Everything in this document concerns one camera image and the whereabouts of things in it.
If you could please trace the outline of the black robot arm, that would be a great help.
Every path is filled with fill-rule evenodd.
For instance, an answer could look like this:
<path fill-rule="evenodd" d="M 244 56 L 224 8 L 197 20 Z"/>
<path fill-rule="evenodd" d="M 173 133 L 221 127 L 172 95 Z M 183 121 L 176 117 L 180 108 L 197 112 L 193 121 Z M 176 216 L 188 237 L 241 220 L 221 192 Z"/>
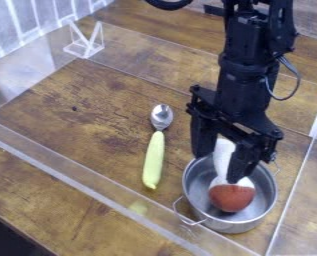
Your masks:
<path fill-rule="evenodd" d="M 221 137 L 236 149 L 227 179 L 235 184 L 261 162 L 276 159 L 284 133 L 267 116 L 281 66 L 295 67 L 285 54 L 295 50 L 297 31 L 293 0 L 223 0 L 225 47 L 219 57 L 217 89 L 191 87 L 192 151 L 197 158 L 215 150 Z"/>

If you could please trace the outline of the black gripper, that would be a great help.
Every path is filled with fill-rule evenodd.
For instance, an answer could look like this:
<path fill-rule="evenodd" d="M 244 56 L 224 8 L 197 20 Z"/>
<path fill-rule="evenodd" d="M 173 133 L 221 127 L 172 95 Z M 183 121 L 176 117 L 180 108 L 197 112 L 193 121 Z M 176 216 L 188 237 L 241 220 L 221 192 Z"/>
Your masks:
<path fill-rule="evenodd" d="M 252 175 L 260 161 L 269 163 L 284 133 L 267 115 L 280 64 L 245 65 L 220 60 L 217 89 L 191 87 L 192 152 L 196 158 L 215 151 L 217 136 L 236 144 L 228 168 L 231 184 Z"/>

